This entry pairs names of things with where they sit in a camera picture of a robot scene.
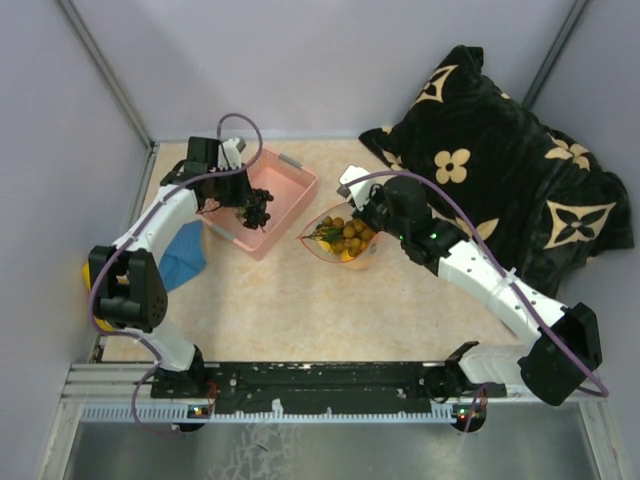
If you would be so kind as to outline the brown longan bunch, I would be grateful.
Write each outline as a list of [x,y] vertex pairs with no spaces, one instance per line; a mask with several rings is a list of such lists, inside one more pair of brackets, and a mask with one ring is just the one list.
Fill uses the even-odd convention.
[[362,220],[345,219],[340,216],[326,215],[314,225],[311,232],[304,236],[319,248],[319,241],[329,242],[333,253],[327,253],[331,260],[347,263],[356,258],[361,252],[374,246],[375,234]]

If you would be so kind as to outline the orange peach fruit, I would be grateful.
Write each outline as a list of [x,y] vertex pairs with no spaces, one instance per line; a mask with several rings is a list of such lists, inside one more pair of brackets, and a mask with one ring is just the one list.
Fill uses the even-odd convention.
[[379,257],[376,250],[368,249],[361,252],[356,258],[347,262],[345,266],[351,270],[364,270],[371,267]]

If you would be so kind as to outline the clear zip top bag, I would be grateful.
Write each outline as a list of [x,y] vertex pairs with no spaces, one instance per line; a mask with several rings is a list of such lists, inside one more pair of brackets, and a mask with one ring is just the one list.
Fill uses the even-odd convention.
[[355,218],[348,202],[322,212],[302,230],[298,240],[317,259],[352,270],[370,267],[381,253],[381,235]]

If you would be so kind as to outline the dark grape bunch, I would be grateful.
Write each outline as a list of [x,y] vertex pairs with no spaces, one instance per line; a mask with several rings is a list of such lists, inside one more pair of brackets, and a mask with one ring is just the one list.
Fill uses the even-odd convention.
[[246,229],[264,229],[271,219],[267,207],[273,200],[274,196],[269,190],[253,189],[245,205],[237,209],[236,217]]

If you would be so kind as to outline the yellow lemon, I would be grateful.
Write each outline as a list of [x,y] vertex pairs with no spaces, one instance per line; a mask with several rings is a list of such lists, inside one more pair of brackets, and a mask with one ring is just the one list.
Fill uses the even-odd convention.
[[325,251],[327,253],[333,253],[334,252],[334,249],[333,249],[332,245],[329,242],[319,241],[318,244],[319,244],[320,248],[323,251]]

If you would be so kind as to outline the pink plastic basket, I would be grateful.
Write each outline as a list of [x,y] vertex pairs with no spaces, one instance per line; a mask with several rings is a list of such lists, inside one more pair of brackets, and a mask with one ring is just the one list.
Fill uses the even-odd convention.
[[318,176],[291,157],[265,148],[248,169],[248,178],[252,187],[273,196],[267,203],[270,218],[264,226],[249,229],[238,210],[218,208],[214,201],[206,203],[200,218],[251,258],[261,260],[311,204]]

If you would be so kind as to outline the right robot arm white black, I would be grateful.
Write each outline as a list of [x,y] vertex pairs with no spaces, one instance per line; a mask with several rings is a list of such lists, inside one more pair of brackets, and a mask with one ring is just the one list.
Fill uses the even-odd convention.
[[543,402],[561,405],[576,391],[605,398],[596,371],[602,352],[595,312],[568,307],[505,270],[473,226],[433,214],[426,191],[439,187],[416,174],[376,174],[346,183],[355,215],[396,238],[406,256],[478,300],[521,341],[520,349],[476,345],[446,372],[448,387],[470,395],[484,383],[517,383]]

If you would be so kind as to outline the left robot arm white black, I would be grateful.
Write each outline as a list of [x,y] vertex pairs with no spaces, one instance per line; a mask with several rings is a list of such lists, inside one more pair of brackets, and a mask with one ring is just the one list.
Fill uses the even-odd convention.
[[192,137],[185,159],[160,182],[132,227],[88,256],[89,310],[106,336],[140,342],[155,358],[151,375],[159,398],[200,395],[208,373],[200,349],[169,320],[168,294],[159,271],[167,247],[207,201],[239,207],[252,193],[241,138]]

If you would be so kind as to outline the blue cloth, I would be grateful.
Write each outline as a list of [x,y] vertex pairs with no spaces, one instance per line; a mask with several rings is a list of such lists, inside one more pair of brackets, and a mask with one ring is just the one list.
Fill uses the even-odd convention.
[[162,255],[158,270],[167,292],[193,280],[205,269],[202,232],[199,221],[183,225]]

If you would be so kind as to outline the black floral pillow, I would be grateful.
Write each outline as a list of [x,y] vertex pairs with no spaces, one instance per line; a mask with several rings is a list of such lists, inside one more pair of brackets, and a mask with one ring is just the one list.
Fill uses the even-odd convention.
[[427,178],[437,217],[478,233],[502,267],[553,296],[589,259],[633,247],[629,195],[587,148],[504,93],[483,64],[482,48],[454,47],[404,118],[360,141],[388,168]]

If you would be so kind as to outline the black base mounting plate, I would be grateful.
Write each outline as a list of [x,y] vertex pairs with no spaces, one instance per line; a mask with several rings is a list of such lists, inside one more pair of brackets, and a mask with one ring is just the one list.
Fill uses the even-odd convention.
[[444,362],[205,363],[188,372],[159,370],[154,399],[213,403],[217,414],[269,413],[277,401],[289,415],[429,413],[434,403],[471,395],[471,383]]

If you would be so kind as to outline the aluminium frame rail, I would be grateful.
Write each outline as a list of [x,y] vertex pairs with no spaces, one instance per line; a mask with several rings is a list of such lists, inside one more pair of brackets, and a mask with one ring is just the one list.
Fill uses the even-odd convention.
[[204,363],[194,372],[142,363],[96,363],[72,365],[62,396],[124,396],[140,385],[152,398],[203,398],[213,384],[225,395],[250,385],[294,391],[389,387],[401,393],[415,388],[430,399],[462,397],[480,387],[451,362],[222,362]]

